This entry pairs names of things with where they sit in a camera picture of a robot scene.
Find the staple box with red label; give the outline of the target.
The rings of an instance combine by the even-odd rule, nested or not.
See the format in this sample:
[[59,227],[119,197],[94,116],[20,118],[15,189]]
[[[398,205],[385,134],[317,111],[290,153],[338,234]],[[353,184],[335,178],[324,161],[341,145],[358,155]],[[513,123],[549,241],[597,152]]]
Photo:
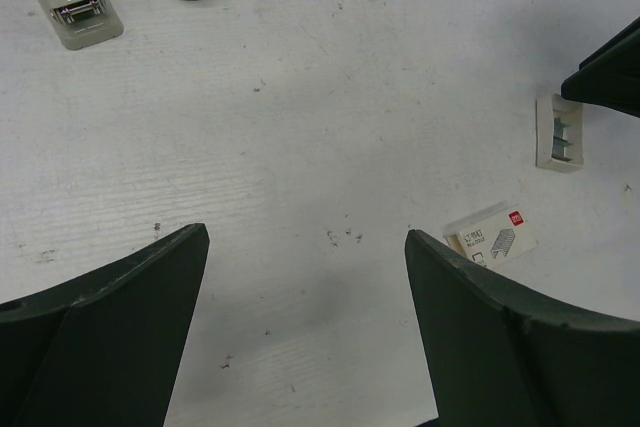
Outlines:
[[450,223],[443,237],[452,250],[492,270],[538,246],[525,211],[506,202]]

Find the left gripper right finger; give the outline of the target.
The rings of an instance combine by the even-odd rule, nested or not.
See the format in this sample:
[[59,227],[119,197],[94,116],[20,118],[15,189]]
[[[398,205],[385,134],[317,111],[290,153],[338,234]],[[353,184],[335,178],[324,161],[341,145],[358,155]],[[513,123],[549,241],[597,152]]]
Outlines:
[[407,234],[438,426],[635,426],[639,325],[544,295]]

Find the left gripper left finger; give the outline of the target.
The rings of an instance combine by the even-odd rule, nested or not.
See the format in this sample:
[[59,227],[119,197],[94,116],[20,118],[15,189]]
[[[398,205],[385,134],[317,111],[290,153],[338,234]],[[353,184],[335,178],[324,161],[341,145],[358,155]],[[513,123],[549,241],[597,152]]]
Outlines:
[[208,250],[205,225],[186,225],[2,303],[2,425],[163,425]]

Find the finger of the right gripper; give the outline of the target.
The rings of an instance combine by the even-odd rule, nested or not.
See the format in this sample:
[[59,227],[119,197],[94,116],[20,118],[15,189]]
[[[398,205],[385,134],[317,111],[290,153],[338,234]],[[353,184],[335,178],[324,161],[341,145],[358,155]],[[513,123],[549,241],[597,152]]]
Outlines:
[[561,85],[565,100],[639,117],[639,19],[597,49]]

